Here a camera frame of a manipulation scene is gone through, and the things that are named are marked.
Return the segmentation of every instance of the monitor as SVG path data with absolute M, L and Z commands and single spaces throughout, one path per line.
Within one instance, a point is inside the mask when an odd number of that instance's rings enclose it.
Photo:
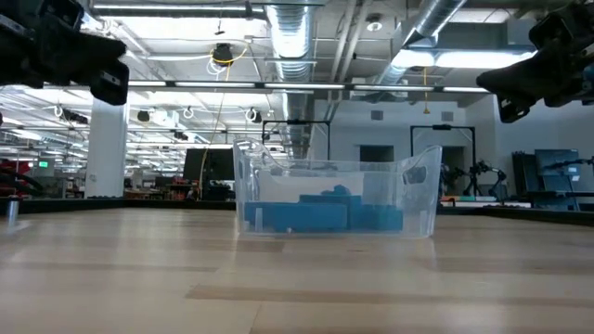
M 184 178 L 186 180 L 200 179 L 200 167 L 206 149 L 192 148 L 186 151 L 186 162 L 184 164 Z
M 155 177 L 155 187 L 164 187 L 172 185 L 174 182 L 173 177 L 157 176 Z
M 539 176 L 572 176 L 579 177 L 579 164 L 559 165 L 567 161 L 579 159 L 577 149 L 537 149 L 536 168 Z
M 211 180 L 231 181 L 235 180 L 233 165 L 233 148 L 211 149 L 208 154 Z

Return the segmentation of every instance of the wooden table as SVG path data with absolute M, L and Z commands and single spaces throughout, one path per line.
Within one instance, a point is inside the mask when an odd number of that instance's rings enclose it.
M 2 333 L 594 332 L 594 229 L 439 217 L 434 238 L 237 238 L 233 212 L 22 215 Z

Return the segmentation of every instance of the blue foam piece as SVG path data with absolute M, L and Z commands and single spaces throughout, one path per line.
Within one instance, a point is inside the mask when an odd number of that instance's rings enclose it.
M 256 209 L 262 209 L 264 230 L 284 233 L 344 231 L 347 226 L 347 207 L 336 203 L 245 203 L 245 220 L 255 227 Z
M 351 190 L 343 185 L 334 186 L 334 190 L 322 191 L 322 196 L 351 196 Z
M 393 205 L 364 205 L 357 227 L 377 231 L 402 231 L 404 215 Z
M 335 203 L 345 205 L 347 208 L 346 228 L 354 228 L 355 222 L 360 220 L 361 209 L 363 207 L 360 196 L 342 196 L 342 195 L 301 195 L 300 203 Z

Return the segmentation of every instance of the metal stand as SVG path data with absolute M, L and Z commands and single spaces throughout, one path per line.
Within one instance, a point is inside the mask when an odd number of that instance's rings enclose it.
M 299 121 L 299 120 L 287 120 L 287 121 L 262 121 L 262 145 L 265 144 L 267 139 L 270 139 L 270 134 L 266 133 L 266 125 L 269 123 L 273 124 L 287 124 L 287 125 L 308 125 L 308 124 L 326 124 L 328 128 L 328 160 L 330 160 L 330 121 Z M 280 135 L 279 131 L 274 131 L 274 135 Z

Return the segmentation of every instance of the black frame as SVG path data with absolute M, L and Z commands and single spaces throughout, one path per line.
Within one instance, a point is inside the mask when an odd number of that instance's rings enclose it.
M 299 120 L 289 120 L 289 121 L 262 121 L 262 145 L 266 142 L 266 126 L 270 123 L 273 124 L 287 124 L 287 125 L 307 125 L 307 124 L 326 124 L 328 128 L 328 160 L 330 160 L 331 156 L 331 146 L 330 146 L 330 128 L 331 122 L 330 121 L 299 121 Z
M 415 129 L 432 129 L 434 131 L 452 131 L 454 129 L 470 130 L 472 134 L 472 165 L 476 164 L 476 128 L 474 126 L 442 125 L 411 125 L 410 126 L 410 156 L 415 155 Z

